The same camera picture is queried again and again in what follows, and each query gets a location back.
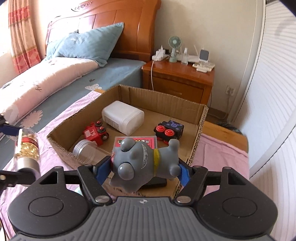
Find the fish oil capsule bottle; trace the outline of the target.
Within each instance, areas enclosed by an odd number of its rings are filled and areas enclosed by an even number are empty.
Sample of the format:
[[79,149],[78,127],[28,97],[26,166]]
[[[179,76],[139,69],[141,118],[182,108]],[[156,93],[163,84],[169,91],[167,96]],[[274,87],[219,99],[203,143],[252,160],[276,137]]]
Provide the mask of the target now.
[[41,177],[38,137],[30,128],[21,128],[18,132],[14,162],[17,171],[31,173],[36,180]]

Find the clear plastic jar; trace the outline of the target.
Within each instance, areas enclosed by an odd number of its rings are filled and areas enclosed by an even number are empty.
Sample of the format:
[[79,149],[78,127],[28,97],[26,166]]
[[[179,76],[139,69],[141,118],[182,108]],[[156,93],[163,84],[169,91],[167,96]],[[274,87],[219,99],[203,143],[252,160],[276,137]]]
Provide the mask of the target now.
[[85,164],[96,165],[106,156],[110,156],[110,153],[99,148],[96,142],[91,142],[89,140],[79,141],[74,149],[72,154],[80,159]]

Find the red toy train car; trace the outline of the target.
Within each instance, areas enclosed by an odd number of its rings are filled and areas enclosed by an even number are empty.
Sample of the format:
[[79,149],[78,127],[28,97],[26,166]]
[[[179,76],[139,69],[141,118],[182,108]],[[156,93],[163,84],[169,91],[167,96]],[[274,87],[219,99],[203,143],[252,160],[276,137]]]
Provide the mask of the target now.
[[103,145],[104,141],[109,138],[109,133],[103,125],[103,121],[98,120],[91,123],[84,130],[84,137],[88,141],[95,142],[98,146]]

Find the black toy train car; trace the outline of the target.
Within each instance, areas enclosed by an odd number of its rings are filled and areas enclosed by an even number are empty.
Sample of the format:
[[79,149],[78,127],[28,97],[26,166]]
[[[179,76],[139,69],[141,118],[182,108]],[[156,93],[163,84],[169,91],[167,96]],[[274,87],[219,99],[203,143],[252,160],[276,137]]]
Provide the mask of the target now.
[[154,128],[157,139],[163,141],[167,145],[171,139],[179,140],[183,131],[184,125],[173,120],[163,121]]

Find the white translucent plastic container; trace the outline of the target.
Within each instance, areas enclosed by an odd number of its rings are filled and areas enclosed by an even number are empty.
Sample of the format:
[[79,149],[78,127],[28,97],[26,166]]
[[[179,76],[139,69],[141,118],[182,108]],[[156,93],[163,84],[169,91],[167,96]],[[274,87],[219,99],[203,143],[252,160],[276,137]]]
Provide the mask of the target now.
[[144,111],[116,100],[102,110],[102,119],[119,132],[130,136],[144,123]]

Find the black device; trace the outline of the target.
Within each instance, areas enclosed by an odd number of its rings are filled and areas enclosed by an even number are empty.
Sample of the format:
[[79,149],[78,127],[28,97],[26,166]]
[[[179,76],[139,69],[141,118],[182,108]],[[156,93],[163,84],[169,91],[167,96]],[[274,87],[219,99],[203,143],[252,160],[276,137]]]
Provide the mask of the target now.
[[167,180],[165,178],[154,177],[145,185],[141,186],[141,189],[151,189],[151,188],[160,188],[166,187]]

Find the pink table cloth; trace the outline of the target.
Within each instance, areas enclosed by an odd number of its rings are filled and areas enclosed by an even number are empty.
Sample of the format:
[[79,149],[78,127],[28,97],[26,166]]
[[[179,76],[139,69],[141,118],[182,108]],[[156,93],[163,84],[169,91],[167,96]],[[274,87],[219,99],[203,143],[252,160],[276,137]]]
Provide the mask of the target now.
[[[38,134],[41,154],[40,170],[42,174],[45,174],[55,166],[63,166],[65,170],[70,169],[70,167],[58,157],[53,147],[47,141],[46,136],[63,120],[97,99],[99,95],[98,92],[92,91],[71,104],[64,111],[59,111],[57,113],[50,110],[52,104],[48,101],[44,101],[21,120],[21,126],[29,127]],[[236,143],[230,142],[231,137],[240,138],[241,135],[215,124],[205,122],[193,159],[193,165],[205,166],[210,171],[220,171],[223,167],[230,166],[245,178],[249,178],[248,154],[238,148]],[[24,190],[24,186],[17,185],[14,188],[4,190],[1,195],[1,221],[8,238],[12,238],[15,235],[7,215],[8,207]]]

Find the wooden nightstand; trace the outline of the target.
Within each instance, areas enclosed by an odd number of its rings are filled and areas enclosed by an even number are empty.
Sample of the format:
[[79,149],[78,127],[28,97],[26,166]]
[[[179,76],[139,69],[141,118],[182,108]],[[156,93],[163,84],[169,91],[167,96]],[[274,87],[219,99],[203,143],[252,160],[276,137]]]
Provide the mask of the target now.
[[203,73],[192,65],[168,60],[142,66],[143,88],[171,94],[189,101],[208,104],[214,85],[215,70]]

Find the white louvered closet door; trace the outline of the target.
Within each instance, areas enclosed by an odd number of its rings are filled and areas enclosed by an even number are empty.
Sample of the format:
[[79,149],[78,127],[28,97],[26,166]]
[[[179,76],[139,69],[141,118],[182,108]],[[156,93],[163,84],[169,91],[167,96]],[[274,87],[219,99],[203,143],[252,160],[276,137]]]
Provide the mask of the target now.
[[234,117],[248,139],[250,181],[278,209],[271,235],[295,238],[295,15],[263,2],[258,51]]

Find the blue bed sheet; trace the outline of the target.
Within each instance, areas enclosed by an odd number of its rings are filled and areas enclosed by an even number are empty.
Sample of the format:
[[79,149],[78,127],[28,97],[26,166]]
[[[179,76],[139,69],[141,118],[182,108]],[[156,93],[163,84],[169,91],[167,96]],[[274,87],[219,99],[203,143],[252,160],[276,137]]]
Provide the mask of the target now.
[[[52,94],[44,101],[48,101],[52,104],[50,110],[57,113],[59,111],[64,111],[71,104],[86,96],[86,94],[95,91],[95,89],[108,90],[119,84],[141,87],[142,66],[144,64],[143,61],[138,60],[111,58],[107,61],[106,66],[99,66],[96,70],[75,80],[71,84]],[[15,124],[11,124],[23,128],[29,128],[20,125],[20,122],[24,117]]]

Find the white remote control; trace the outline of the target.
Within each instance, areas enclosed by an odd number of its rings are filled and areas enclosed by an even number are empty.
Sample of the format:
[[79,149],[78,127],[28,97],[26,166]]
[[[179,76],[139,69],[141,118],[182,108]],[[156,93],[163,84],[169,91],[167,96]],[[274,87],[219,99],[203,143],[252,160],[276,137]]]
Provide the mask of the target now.
[[210,62],[200,61],[198,63],[194,63],[193,67],[199,72],[207,73],[207,72],[211,72],[214,69],[215,64]]

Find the small clock display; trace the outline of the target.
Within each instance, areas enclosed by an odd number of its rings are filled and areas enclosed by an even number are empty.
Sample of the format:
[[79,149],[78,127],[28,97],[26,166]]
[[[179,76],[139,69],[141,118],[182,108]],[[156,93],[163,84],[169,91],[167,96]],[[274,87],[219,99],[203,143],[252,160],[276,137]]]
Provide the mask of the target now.
[[199,60],[203,61],[203,62],[208,62],[209,61],[209,51],[207,51],[205,49],[201,49],[200,54],[199,54]]

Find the small green desk fan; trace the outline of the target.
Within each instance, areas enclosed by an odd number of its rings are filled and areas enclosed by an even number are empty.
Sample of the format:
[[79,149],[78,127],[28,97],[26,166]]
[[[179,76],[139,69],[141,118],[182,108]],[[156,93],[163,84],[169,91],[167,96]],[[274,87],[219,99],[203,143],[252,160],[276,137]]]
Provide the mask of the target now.
[[169,46],[171,47],[171,55],[169,62],[176,63],[177,62],[177,49],[181,47],[182,40],[178,36],[171,36],[168,41]]

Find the wooden headboard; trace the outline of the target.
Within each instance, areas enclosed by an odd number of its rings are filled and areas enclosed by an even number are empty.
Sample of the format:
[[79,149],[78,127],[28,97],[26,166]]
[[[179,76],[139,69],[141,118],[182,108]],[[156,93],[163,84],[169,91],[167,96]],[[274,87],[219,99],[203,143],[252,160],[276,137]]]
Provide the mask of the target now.
[[45,45],[68,33],[122,25],[112,58],[150,61],[154,52],[154,27],[161,1],[84,1],[72,4],[47,28]]

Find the wall power socket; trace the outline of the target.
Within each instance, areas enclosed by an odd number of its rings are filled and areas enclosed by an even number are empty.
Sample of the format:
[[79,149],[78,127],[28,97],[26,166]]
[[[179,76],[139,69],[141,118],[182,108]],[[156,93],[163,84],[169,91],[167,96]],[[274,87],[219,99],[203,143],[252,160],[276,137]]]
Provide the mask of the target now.
[[235,88],[231,86],[227,86],[225,90],[225,94],[228,96],[234,96]]

